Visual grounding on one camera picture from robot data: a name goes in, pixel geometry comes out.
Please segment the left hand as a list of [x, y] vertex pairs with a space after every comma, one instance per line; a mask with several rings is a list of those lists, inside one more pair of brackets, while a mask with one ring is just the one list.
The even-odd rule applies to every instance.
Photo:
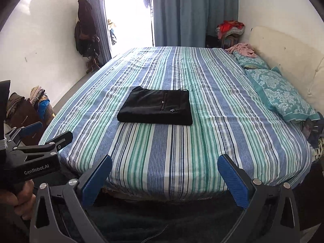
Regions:
[[1, 190], [1, 204], [13, 206], [15, 214], [25, 221], [30, 220], [36, 202], [36, 195], [33, 193], [33, 188], [33, 180], [28, 180], [17, 195], [7, 190]]

